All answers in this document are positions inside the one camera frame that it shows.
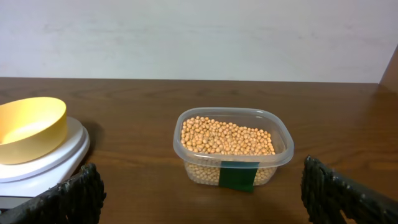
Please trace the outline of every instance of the yellow bowl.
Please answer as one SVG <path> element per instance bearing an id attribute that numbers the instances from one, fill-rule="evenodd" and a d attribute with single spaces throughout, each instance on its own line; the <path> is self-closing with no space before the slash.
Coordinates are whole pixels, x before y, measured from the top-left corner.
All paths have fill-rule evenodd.
<path id="1" fill-rule="evenodd" d="M 62 100 L 36 97 L 0 105 L 0 164 L 39 158 L 59 146 L 67 131 Z"/>

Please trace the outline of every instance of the clear plastic container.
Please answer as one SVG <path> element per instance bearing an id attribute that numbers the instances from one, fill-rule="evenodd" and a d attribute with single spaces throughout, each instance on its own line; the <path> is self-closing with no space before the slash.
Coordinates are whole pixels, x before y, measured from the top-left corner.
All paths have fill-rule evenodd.
<path id="1" fill-rule="evenodd" d="M 275 155 L 234 156 L 189 151 L 180 142 L 182 123 L 196 116 L 268 131 Z M 265 184 L 278 166 L 291 160 L 294 151 L 292 137 L 277 116 L 263 110 L 246 108 L 194 108 L 182 113 L 175 127 L 173 147 L 184 160 L 189 178 L 196 183 L 208 185 L 219 184 L 221 168 L 257 169 L 253 185 Z"/>

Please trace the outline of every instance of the brown table surface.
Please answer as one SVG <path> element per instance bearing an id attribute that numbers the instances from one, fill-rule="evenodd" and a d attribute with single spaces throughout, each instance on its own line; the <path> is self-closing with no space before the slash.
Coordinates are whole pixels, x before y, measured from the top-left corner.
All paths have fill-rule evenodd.
<path id="1" fill-rule="evenodd" d="M 0 103 L 64 100 L 89 130 L 108 196 L 100 223 L 308 223 L 300 199 L 311 154 L 398 200 L 398 101 L 377 84 L 0 78 Z M 174 153 L 178 116 L 202 106 L 277 115 L 293 159 L 253 193 L 192 182 Z"/>

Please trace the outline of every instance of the yellow bowl rim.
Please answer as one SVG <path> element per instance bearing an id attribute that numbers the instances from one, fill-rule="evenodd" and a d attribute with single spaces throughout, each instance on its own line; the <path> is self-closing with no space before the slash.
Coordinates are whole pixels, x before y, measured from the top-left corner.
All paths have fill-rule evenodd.
<path id="1" fill-rule="evenodd" d="M 7 142 L 7 143 L 5 143 L 5 144 L 0 143 L 0 146 L 5 146 L 5 145 L 8 145 L 8 144 L 12 144 L 12 143 L 15 143 L 15 142 L 19 142 L 19 141 L 22 141 L 22 140 L 25 140 L 25 139 L 29 139 L 29 138 L 32 138 L 32 137 L 34 137 L 34 136 L 40 134 L 41 132 L 45 131 L 46 129 L 48 129 L 49 127 L 51 127 L 52 125 L 54 125 L 55 123 L 57 123 L 58 121 L 60 121 L 61 118 L 62 118 L 62 117 L 65 115 L 65 113 L 67 112 L 67 105 L 66 105 L 66 103 L 65 103 L 63 100 L 61 100 L 61 99 L 59 99 L 59 98 L 55 98 L 55 97 L 49 97 L 49 96 L 38 96 L 38 97 L 30 97 L 30 98 L 24 98 L 24 99 L 20 99 L 20 100 L 14 100 L 14 101 L 11 101 L 11 102 L 8 102 L 8 103 L 5 103 L 5 104 L 1 104 L 1 105 L 0 105 L 0 108 L 1 108 L 1 106 L 7 105 L 7 104 L 11 104 L 11 103 L 16 103 L 16 102 L 18 102 L 18 101 L 33 100 L 33 99 L 38 99 L 38 98 L 46 98 L 46 99 L 53 99 L 53 100 L 61 101 L 62 106 L 63 106 L 63 113 L 59 116 L 59 118 L 57 118 L 56 121 L 54 121 L 52 124 L 48 125 L 47 127 L 43 128 L 41 131 L 39 131 L 39 132 L 37 132 L 37 133 L 35 133 L 35 134 L 32 134 L 32 135 L 30 135 L 30 136 L 28 136 L 28 137 L 26 137 L 26 138 L 20 139 L 20 140 L 16 140 L 16 141 L 13 141 L 13 142 Z"/>

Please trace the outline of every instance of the white wall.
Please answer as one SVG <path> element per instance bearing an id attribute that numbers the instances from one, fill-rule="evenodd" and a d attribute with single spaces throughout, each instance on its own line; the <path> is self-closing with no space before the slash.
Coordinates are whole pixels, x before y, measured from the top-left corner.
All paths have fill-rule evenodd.
<path id="1" fill-rule="evenodd" d="M 379 82 L 397 0 L 0 0 L 0 77 Z"/>

